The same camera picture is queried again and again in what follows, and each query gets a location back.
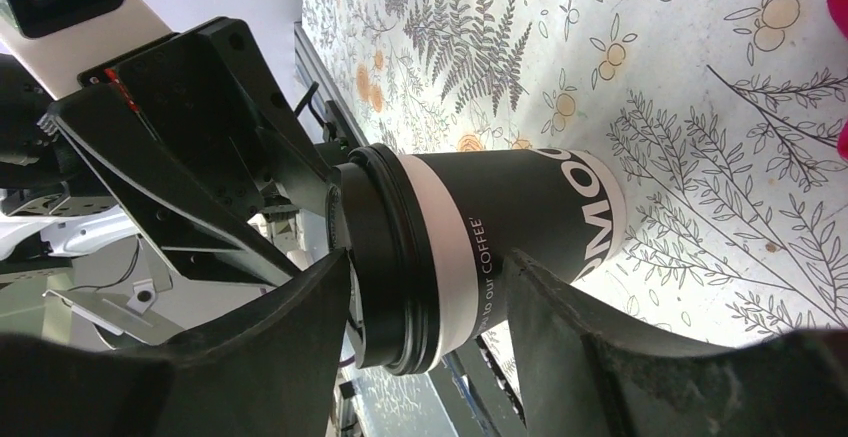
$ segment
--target table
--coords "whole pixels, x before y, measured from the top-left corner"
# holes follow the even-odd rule
[[[848,41],[825,0],[303,5],[369,141],[610,167],[627,239],[581,289],[728,346],[848,323]],[[509,368],[508,329],[486,338]]]

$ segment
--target floor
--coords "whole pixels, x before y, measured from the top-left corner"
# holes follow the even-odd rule
[[[825,0],[304,0],[371,142],[589,150],[628,205],[576,285],[729,346],[848,323],[848,41]],[[509,334],[488,336],[509,364]]]

